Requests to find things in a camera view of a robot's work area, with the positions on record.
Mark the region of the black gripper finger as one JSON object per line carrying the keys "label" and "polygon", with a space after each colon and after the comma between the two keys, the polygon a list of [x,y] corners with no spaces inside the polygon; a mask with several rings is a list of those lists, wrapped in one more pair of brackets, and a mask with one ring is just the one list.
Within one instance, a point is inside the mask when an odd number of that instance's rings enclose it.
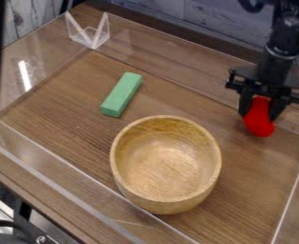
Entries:
{"label": "black gripper finger", "polygon": [[238,98],[238,114],[243,116],[251,106],[251,100],[254,97],[254,93],[249,89],[243,89],[239,93],[239,98]]}
{"label": "black gripper finger", "polygon": [[269,104],[269,120],[274,121],[285,110],[285,107],[290,104],[290,96],[282,94],[270,99]]}

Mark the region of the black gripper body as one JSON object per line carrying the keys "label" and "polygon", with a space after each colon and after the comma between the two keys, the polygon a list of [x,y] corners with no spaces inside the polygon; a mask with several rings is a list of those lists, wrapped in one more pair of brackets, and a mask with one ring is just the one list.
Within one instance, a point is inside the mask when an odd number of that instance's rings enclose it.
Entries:
{"label": "black gripper body", "polygon": [[299,47],[266,44],[255,65],[230,68],[225,88],[234,90],[238,98],[243,89],[269,99],[286,94],[290,103],[299,104],[299,75],[290,71],[297,58]]}

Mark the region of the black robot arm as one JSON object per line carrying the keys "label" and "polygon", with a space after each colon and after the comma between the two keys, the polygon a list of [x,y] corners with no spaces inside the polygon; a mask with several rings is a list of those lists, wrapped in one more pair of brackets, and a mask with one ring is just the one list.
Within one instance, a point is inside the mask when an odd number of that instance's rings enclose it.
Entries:
{"label": "black robot arm", "polygon": [[257,13],[273,5],[271,31],[255,65],[231,67],[225,84],[238,93],[238,114],[245,116],[253,97],[270,99],[267,119],[274,121],[285,108],[299,104],[299,75],[290,69],[299,60],[299,0],[237,0],[241,8]]}

